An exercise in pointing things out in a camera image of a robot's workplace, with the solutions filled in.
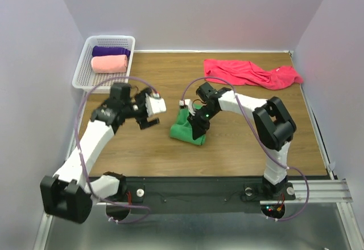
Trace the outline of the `green towel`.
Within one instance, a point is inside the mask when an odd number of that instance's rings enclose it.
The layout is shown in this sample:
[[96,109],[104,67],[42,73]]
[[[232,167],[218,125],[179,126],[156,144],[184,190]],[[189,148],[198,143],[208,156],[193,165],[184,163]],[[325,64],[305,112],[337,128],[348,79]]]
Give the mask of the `green towel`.
[[206,134],[194,140],[192,138],[192,128],[187,118],[189,116],[188,109],[179,108],[176,122],[171,126],[169,137],[190,144],[202,146],[206,140]]

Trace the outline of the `pink towel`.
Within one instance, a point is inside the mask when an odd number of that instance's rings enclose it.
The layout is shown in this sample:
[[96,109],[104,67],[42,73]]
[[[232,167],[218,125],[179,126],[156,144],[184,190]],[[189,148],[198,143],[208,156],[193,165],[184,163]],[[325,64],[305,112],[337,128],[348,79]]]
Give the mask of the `pink towel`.
[[124,73],[128,58],[126,55],[95,56],[90,63],[95,73]]

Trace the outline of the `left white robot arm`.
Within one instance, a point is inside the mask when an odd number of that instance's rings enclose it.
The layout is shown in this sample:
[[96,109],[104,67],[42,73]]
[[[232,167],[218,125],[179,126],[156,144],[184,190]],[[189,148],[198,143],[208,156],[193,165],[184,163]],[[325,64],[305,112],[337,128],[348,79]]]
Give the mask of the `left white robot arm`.
[[153,88],[132,96],[130,84],[114,83],[109,97],[93,111],[83,136],[75,129],[76,147],[68,159],[54,175],[42,179],[40,192],[45,213],[81,224],[95,204],[105,202],[127,212],[145,210],[149,214],[148,207],[131,204],[123,175],[108,172],[91,182],[89,173],[127,119],[133,118],[140,129],[146,129],[159,123],[152,116],[165,111],[164,99]]

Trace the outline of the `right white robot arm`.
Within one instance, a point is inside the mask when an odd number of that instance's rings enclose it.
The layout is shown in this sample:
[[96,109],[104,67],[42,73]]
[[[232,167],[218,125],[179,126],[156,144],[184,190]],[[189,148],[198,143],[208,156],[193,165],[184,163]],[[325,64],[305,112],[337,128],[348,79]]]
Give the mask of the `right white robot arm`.
[[196,95],[203,103],[199,109],[194,108],[190,99],[179,101],[180,108],[189,111],[187,120],[192,127],[192,138],[206,134],[210,120],[219,112],[242,115],[267,156],[262,194],[269,199],[280,195],[287,184],[288,149],[296,131],[296,124],[282,100],[276,96],[253,98],[227,87],[216,90],[207,82],[198,87]]

